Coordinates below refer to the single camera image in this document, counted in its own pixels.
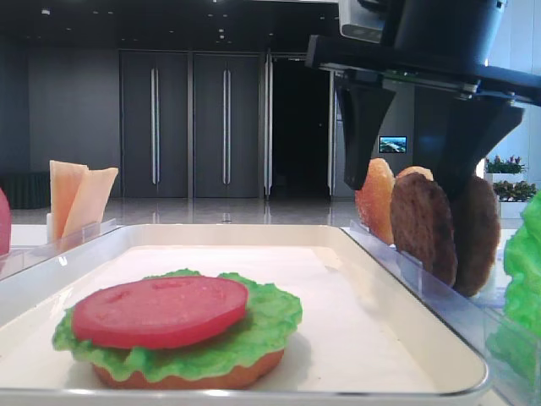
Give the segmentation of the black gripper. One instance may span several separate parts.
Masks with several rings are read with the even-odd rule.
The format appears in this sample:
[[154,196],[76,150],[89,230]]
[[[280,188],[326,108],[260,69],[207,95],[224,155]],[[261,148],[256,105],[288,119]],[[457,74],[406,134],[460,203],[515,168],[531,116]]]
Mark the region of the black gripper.
[[[505,1],[387,1],[379,43],[312,35],[305,63],[312,69],[368,70],[395,80],[474,96],[539,105],[540,78],[486,65]],[[340,79],[345,143],[343,180],[360,190],[375,141],[396,92]],[[524,109],[494,97],[451,99],[434,178],[457,199],[479,161],[522,123]]]

